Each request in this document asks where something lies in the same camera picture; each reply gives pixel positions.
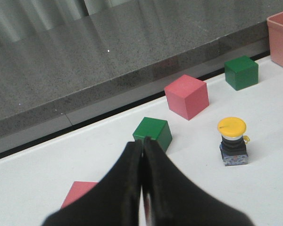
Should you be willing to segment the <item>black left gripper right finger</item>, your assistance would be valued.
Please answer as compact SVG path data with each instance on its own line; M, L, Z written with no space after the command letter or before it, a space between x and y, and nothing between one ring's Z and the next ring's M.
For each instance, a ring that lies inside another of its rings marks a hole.
M142 192L148 226L251 226L243 212L190 181L157 141L143 142Z

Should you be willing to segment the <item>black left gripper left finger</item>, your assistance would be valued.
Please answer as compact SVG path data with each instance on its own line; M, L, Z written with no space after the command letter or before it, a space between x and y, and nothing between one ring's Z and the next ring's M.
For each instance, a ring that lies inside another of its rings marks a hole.
M143 145L128 142L121 156L90 191L48 216L45 226L137 226Z

